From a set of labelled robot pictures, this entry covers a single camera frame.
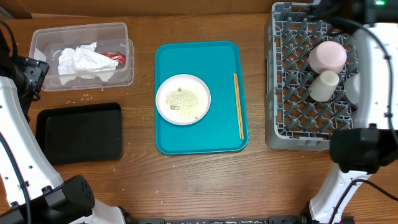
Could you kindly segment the white napkin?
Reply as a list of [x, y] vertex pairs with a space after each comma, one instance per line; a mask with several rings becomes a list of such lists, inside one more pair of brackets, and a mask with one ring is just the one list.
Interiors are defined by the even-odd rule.
[[115, 70], [119, 62], [95, 52], [96, 47], [97, 42], [93, 42], [75, 49], [62, 50], [58, 58], [58, 74], [62, 85], [76, 77], [83, 79], [99, 77], [103, 82], [107, 82], [113, 76], [114, 72], [107, 70]]

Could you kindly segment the red snack wrapper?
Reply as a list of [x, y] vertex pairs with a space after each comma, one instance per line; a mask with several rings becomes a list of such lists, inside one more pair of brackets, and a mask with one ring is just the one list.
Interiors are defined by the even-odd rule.
[[120, 52], [116, 53], [101, 53], [99, 57], [100, 62], [107, 66], [117, 66], [119, 64], [124, 65], [126, 63], [126, 56]]

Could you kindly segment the large white plate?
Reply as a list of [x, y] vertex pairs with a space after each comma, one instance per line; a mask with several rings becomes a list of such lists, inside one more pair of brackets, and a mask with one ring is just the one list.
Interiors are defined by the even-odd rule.
[[166, 121], [180, 126], [191, 125], [204, 118], [210, 109], [210, 89], [194, 75], [174, 75], [158, 88], [155, 105]]

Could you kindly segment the cream cup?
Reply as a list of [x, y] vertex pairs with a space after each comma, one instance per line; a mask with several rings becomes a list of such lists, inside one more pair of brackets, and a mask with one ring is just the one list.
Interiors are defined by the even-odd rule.
[[330, 70], [325, 70], [310, 85], [310, 96], [319, 102], [328, 101], [334, 93], [339, 76]]

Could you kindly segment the small pink bowl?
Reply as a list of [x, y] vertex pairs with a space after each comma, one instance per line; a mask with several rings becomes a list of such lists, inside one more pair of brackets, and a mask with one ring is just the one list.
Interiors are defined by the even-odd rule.
[[311, 69], [316, 73], [330, 70], [340, 73], [347, 60], [345, 48], [337, 42], [325, 41], [317, 45], [308, 56]]

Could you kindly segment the grey bowl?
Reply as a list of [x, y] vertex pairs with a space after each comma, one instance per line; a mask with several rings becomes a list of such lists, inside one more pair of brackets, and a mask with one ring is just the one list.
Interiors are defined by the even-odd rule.
[[349, 77], [344, 85], [344, 91], [347, 99], [358, 106], [360, 98], [360, 74], [355, 74]]

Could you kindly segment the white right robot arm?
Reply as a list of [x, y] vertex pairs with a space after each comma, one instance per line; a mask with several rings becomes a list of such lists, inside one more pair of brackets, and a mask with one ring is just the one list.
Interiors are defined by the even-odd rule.
[[397, 160], [397, 1], [320, 1], [308, 14], [354, 41], [359, 99], [352, 129], [330, 140], [332, 168], [303, 211], [302, 223], [354, 223], [342, 213], [361, 184]]

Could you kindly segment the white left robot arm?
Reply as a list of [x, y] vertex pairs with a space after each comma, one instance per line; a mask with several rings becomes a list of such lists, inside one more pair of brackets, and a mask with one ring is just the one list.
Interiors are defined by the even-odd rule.
[[11, 206], [1, 223], [134, 223], [121, 207], [95, 199], [83, 176], [63, 180], [44, 156], [28, 111], [48, 70], [1, 37], [1, 177]]

